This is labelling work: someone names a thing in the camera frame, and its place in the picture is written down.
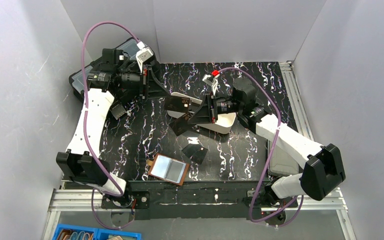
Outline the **white oblong tray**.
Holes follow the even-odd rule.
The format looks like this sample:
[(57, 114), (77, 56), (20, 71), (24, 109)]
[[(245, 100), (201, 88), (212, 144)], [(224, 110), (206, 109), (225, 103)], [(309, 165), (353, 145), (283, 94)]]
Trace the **white oblong tray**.
[[(193, 97), (188, 97), (186, 95), (174, 95), (174, 96), (190, 98), (189, 111), (187, 113), (194, 114), (194, 112), (201, 105), (202, 101), (205, 99), (205, 96), (210, 96), (210, 94), (206, 94), (204, 96), (203, 100), (193, 98)], [(183, 114), (187, 114), (187, 113), (170, 111), (170, 110), (166, 110), (166, 111), (169, 114), (169, 116), (171, 116), (175, 119), (179, 118)], [(231, 130), (231, 127), (235, 121), (235, 118), (236, 118), (235, 112), (226, 113), (226, 114), (219, 114), (218, 120), (216, 121), (216, 123), (213, 123), (213, 124), (196, 124), (196, 125), (194, 125), (194, 127), (196, 127), (196, 126), (203, 127), (203, 128), (209, 129), (211, 131), (214, 131), (214, 132), (217, 132), (220, 134), (227, 134)]]

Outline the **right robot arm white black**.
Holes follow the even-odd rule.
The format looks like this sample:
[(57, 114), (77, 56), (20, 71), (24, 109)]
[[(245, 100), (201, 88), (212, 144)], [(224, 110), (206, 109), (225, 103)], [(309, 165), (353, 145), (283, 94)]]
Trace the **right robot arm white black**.
[(251, 80), (234, 79), (229, 96), (216, 96), (218, 81), (205, 75), (203, 82), (211, 86), (210, 93), (188, 119), (188, 125), (214, 124), (221, 114), (235, 113), (240, 124), (254, 134), (272, 139), (302, 168), (302, 173), (280, 177), (264, 187), (262, 199), (271, 204), (279, 200), (307, 195), (321, 201), (345, 179), (340, 149), (334, 144), (322, 145), (281, 122), (280, 117), (256, 101), (257, 89)]

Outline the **brown leather card holder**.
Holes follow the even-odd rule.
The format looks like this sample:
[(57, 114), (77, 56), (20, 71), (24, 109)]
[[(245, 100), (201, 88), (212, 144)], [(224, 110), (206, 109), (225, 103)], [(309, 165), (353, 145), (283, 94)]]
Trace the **brown leather card holder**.
[(182, 186), (189, 167), (189, 163), (157, 153), (150, 165), (148, 175), (177, 186)]

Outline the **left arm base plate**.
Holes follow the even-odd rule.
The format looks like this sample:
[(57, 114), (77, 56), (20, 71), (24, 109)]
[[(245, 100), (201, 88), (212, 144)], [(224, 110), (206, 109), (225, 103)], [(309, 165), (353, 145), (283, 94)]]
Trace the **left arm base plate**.
[(101, 201), (102, 209), (148, 209), (150, 193), (148, 191), (130, 191), (122, 197), (104, 195)]

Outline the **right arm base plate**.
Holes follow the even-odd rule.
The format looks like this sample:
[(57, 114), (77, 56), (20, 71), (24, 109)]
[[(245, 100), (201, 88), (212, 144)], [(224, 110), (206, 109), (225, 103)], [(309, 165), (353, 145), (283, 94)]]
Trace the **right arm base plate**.
[[(242, 202), (247, 206), (251, 207), (251, 201), (254, 196), (255, 190), (248, 190), (246, 192), (246, 196), (242, 198)], [(291, 205), (289, 205), (289, 208), (295, 208), (299, 206), (299, 203), (297, 200), (293, 200), (293, 197), (287, 197), (282, 199), (274, 199), (270, 195), (266, 196), (264, 190), (260, 190), (258, 196), (256, 197), (254, 201), (253, 208), (254, 209), (260, 209), (260, 208), (281, 208), (288, 204), (290, 201), (292, 201)]]

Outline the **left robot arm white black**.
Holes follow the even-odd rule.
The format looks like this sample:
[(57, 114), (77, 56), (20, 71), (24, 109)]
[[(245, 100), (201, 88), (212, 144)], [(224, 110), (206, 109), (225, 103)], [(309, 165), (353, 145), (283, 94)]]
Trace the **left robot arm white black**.
[(131, 57), (122, 49), (102, 50), (102, 57), (89, 70), (82, 71), (83, 107), (74, 135), (56, 163), (71, 181), (94, 187), (104, 194), (122, 197), (127, 182), (109, 171), (100, 159), (100, 142), (108, 113), (116, 99), (129, 97), (164, 98), (168, 90), (157, 74), (159, 63), (149, 46), (142, 46)]

